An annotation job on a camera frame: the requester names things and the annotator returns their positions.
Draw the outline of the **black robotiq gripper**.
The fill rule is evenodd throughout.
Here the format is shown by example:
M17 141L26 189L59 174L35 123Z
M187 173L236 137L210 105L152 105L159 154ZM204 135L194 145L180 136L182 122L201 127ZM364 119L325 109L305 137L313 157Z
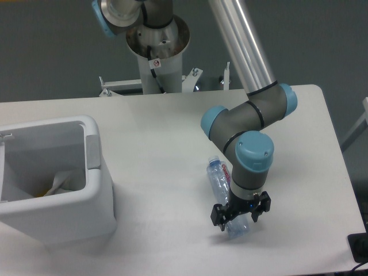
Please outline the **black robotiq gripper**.
M224 232L226 224L241 214L251 213L251 218L256 223L262 213L270 210L270 206L271 198L266 191L255 193L250 200L244 200L230 192L228 203L213 205L210 218L213 225Z

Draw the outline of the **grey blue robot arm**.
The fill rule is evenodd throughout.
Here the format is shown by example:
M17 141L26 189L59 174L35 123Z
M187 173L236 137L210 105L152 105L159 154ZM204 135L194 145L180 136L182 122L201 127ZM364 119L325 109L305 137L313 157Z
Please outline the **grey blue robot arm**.
M222 230L240 227L238 216L252 220L270 210L271 199L263 190L273 162L274 144L262 129L295 111L297 96L289 85L274 77L244 1L210 1L220 33L247 94L233 109L210 108L201 119L208 139L232 164L227 187L215 194L210 218ZM144 94L183 91L182 54L190 33L173 12L172 1L93 1L95 16L107 36L125 33L126 42L139 62Z

